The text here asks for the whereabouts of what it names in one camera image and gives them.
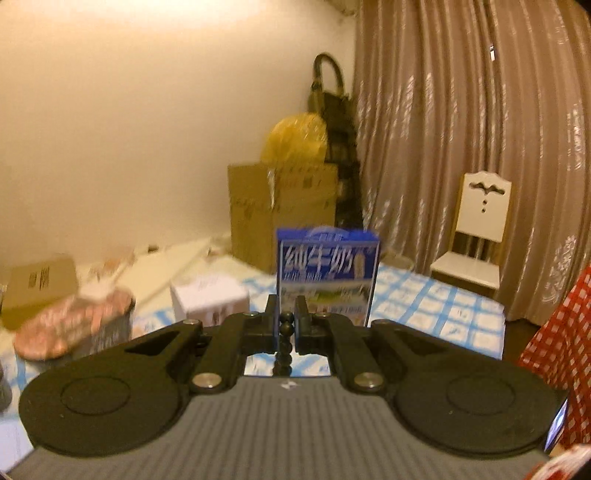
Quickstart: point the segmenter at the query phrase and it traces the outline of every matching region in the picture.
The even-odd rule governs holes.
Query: round container
[[[414,269],[414,262],[403,255],[397,254],[395,252],[385,252],[382,254],[382,258],[380,259],[380,263],[387,265],[389,267],[399,268],[401,270],[413,270]]]
[[[4,377],[4,370],[0,364],[0,412],[6,410],[12,402],[12,390],[6,378]]]

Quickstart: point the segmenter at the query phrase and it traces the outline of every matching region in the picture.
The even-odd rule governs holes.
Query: yellow plastic bag
[[[261,153],[261,162],[324,161],[327,148],[326,124],[315,113],[284,118],[271,130]]]

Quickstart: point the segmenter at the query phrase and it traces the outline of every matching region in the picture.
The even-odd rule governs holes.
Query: floor
[[[507,322],[505,324],[503,360],[517,363],[521,352],[525,349],[539,328],[539,326],[528,322],[526,319]]]

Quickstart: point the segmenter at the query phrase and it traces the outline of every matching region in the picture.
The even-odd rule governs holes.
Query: white box
[[[172,283],[170,296],[177,322],[201,320],[204,327],[219,325],[232,313],[247,312],[246,287],[227,275],[203,275]]]

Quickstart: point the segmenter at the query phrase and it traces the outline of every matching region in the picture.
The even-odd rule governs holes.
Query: red checkered cloth
[[[569,390],[561,443],[591,443],[591,265],[550,320],[531,339],[519,364],[554,388]]]

